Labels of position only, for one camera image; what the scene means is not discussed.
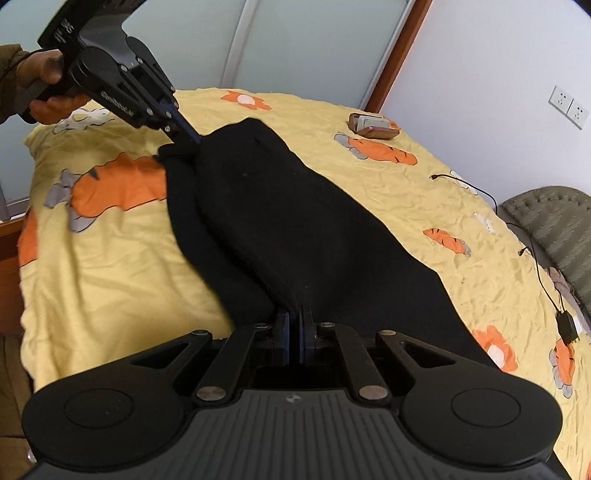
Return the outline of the olive sleeve forearm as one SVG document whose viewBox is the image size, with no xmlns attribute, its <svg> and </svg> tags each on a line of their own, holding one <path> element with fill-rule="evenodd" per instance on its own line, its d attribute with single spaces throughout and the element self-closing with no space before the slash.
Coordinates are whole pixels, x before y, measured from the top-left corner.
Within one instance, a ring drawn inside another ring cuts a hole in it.
<svg viewBox="0 0 591 480">
<path fill-rule="evenodd" d="M 0 123 L 14 114 L 14 99 L 17 92 L 16 69 L 29 56 L 19 44 L 2 45 L 0 48 Z"/>
</svg>

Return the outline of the person's left hand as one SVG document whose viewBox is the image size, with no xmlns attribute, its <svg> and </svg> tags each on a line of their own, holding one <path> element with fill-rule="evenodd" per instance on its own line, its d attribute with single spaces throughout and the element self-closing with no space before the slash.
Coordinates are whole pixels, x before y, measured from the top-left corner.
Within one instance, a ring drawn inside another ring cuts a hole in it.
<svg viewBox="0 0 591 480">
<path fill-rule="evenodd" d="M 63 67 L 59 50 L 35 52 L 19 63 L 15 111 L 23 119 L 56 124 L 88 103 L 90 98 L 85 93 L 61 82 Z"/>
</svg>

